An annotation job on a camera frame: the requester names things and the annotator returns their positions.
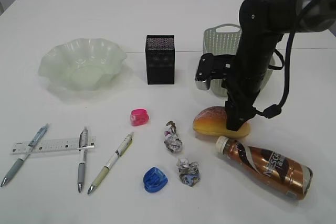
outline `pink pencil sharpener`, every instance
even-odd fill
[[[149,116],[147,110],[137,109],[131,112],[130,119],[133,126],[139,126],[148,122]]]

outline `pen tip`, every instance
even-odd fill
[[[91,185],[89,190],[88,190],[88,194],[92,193],[95,190],[95,186]]]
[[[83,188],[83,183],[78,183],[78,192],[81,193]]]
[[[1,182],[1,185],[0,187],[3,187],[4,185],[6,185],[8,183],[8,179],[7,178],[4,178]]]

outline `basket handle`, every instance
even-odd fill
[[[233,27],[239,28],[239,31],[235,31],[234,33],[241,33],[241,32],[242,32],[242,31],[241,31],[241,30],[242,30],[241,27],[238,26],[238,25],[235,25],[235,24],[222,24],[222,25],[219,25],[219,26],[215,26],[215,27],[213,27],[212,29],[214,29],[215,32],[218,33],[218,34],[224,34],[224,33],[221,33],[221,32],[217,32],[216,30],[217,30],[218,28],[221,28],[221,27],[227,27],[227,26],[233,26]]]

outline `black box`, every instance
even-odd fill
[[[146,69],[148,84],[174,84],[174,35],[147,35]]]

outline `crumpled paper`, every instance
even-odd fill
[[[170,152],[180,152],[182,150],[182,142],[177,136],[176,125],[173,121],[167,122],[164,136],[166,138],[164,144]]]
[[[199,180],[198,162],[189,163],[187,158],[179,158],[177,161],[180,180],[182,183],[194,186]]]

